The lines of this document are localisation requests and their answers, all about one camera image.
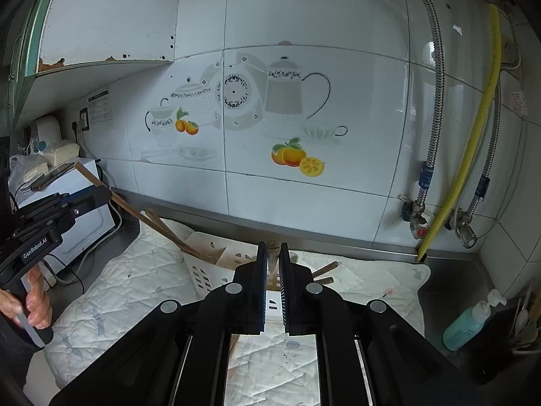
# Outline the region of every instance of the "blue hose connector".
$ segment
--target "blue hose connector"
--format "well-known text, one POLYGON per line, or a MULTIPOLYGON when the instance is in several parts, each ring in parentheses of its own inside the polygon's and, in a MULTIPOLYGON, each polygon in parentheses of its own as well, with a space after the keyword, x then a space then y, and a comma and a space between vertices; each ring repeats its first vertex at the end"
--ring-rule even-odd
POLYGON ((486 175, 482 175, 477 183, 477 189, 475 190, 475 196, 485 199, 486 191, 489 188, 490 179, 486 175))
POLYGON ((430 168, 426 162, 423 162, 423 167, 421 168, 421 174, 419 175, 419 188, 423 190, 428 190, 430 187, 430 182, 432 181, 432 174, 434 173, 434 168, 430 168))

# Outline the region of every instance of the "painted orange fruit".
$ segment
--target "painted orange fruit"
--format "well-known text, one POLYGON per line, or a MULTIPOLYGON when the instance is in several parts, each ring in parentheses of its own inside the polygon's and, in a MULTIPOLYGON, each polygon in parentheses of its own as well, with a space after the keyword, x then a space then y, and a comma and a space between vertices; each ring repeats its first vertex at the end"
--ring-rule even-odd
POLYGON ((186 121, 185 120, 177 120, 175 122, 175 128, 177 129, 178 132, 182 132, 186 129, 186 121))
POLYGON ((315 157, 305 157, 300 161, 300 171, 308 177, 317 177, 323 173, 325 164, 315 157))
POLYGON ((306 152, 303 149, 287 147, 283 149, 282 158, 288 166, 299 166, 301 160, 306 157, 306 152))
POLYGON ((194 134, 197 134, 199 132, 199 127, 195 122, 189 121, 186 124, 186 132, 190 134, 190 136, 193 136, 194 134))
POLYGON ((273 162, 278 165, 285 165, 286 163, 283 161, 283 150, 285 148, 280 148, 277 152, 274 152, 273 150, 270 152, 270 157, 272 158, 273 162))

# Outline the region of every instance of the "cabinet door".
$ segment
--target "cabinet door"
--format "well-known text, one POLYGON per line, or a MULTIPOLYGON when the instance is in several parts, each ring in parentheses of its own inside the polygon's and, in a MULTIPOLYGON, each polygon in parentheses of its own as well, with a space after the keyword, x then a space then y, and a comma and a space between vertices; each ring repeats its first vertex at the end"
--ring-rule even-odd
POLYGON ((0 135, 2 136, 9 134, 14 127, 24 35, 35 2, 36 0, 23 0, 0 38, 3 69, 0 77, 0 135))
POLYGON ((39 73, 67 66, 174 59, 179 0, 51 0, 39 73))

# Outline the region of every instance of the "yellow gas hose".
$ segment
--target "yellow gas hose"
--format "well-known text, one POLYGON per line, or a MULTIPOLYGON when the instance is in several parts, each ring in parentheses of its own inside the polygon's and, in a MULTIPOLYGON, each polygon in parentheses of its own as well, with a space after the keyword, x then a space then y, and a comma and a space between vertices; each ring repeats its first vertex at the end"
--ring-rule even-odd
POLYGON ((475 155, 475 149, 483 132, 483 127, 485 125, 486 119, 489 115, 489 107, 492 101, 492 96, 494 96, 494 90, 496 89, 496 83, 498 82, 498 76, 500 74, 500 65, 501 65, 501 33, 500 33, 500 18, 498 13, 498 8, 493 3, 489 3, 489 13, 490 13, 490 28, 492 34, 492 54, 490 62, 490 73, 488 81, 483 90, 483 96, 481 97, 481 102, 479 108, 477 109, 477 115, 473 122, 472 130, 470 132, 470 137, 466 145, 466 150, 462 156, 461 166, 458 169, 458 173, 454 178, 453 187, 451 192, 447 195, 445 202, 437 214, 436 218, 432 222, 427 236, 423 239, 419 249, 417 250, 417 261, 424 261, 424 255, 430 247, 434 237, 436 236, 439 228, 442 226, 443 222, 447 219, 449 212, 458 199, 462 188, 464 187, 464 182, 468 172, 470 171, 470 165, 472 163, 473 157, 475 155))

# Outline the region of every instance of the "pipe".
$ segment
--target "pipe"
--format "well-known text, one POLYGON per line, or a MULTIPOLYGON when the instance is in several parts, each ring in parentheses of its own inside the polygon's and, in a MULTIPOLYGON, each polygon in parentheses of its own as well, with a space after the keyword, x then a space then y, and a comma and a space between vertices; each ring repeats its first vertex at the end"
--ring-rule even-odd
POLYGON ((490 184, 490 169, 492 168, 492 163, 494 161, 494 155, 496 153, 496 146, 498 144, 498 134, 500 132, 500 117, 501 117, 501 83, 500 78, 498 77, 498 83, 496 84, 496 90, 494 92, 494 118, 492 119, 492 134, 490 136, 489 151, 486 154, 485 166, 483 168, 483 173, 479 178, 477 183, 477 189, 473 195, 472 201, 468 206, 466 215, 473 218, 473 213, 477 208, 477 205, 481 199, 485 198, 486 191, 489 188, 490 184))
POLYGON ((449 212, 451 211, 454 203, 456 202, 456 199, 461 193, 468 172, 470 171, 471 163, 475 155, 475 150, 477 148, 479 138, 481 137, 481 134, 483 132, 483 126, 485 125, 486 118, 489 115, 489 107, 494 91, 496 90, 501 65, 500 19, 498 8, 496 7, 496 5, 494 5, 494 3, 489 3, 489 14, 492 37, 492 54, 489 77, 485 85, 485 89, 483 90, 483 96, 481 97, 481 102, 477 109, 477 115, 475 116, 475 120, 473 121, 470 137, 468 139, 464 155, 462 156, 462 161, 458 169, 458 173, 454 178, 451 192, 445 199, 445 202, 442 205, 440 212, 437 214, 434 222, 432 222, 426 238, 423 240, 419 247, 419 250, 417 251, 418 262, 422 262, 424 260, 426 251, 434 240, 434 237, 436 236, 439 228, 447 219, 449 212))
POLYGON ((432 43, 434 45, 434 61, 436 65, 436 93, 434 95, 434 113, 432 115, 432 132, 430 143, 428 144, 428 154, 426 162, 423 164, 421 175, 419 177, 419 194, 417 196, 417 205, 424 210, 425 199, 428 188, 432 180, 432 173, 436 164, 436 154, 438 152, 440 130, 442 129, 443 101, 445 89, 445 70, 442 45, 442 34, 439 28, 438 15, 431 0, 421 0, 426 8, 430 31, 432 32, 432 43))
MULTIPOLYGON (((512 63, 502 63, 500 72, 505 70, 516 70, 522 64, 522 51, 520 50, 520 43, 518 42, 517 31, 515 29, 515 23, 513 22, 513 10, 511 6, 505 4, 505 14, 509 20, 509 26, 511 28, 511 36, 513 37, 513 48, 515 49, 515 60, 512 63)), ((490 183, 490 169, 494 161, 494 155, 496 153, 496 146, 498 144, 498 134, 500 129, 500 116, 501 116, 501 83, 500 78, 498 77, 498 83, 496 85, 496 91, 494 93, 494 118, 492 122, 492 135, 490 137, 489 151, 485 159, 485 167, 483 168, 483 173, 477 184, 477 189, 475 194, 470 202, 470 206, 466 211, 466 214, 472 218, 477 205, 481 199, 485 198, 486 191, 490 183)))

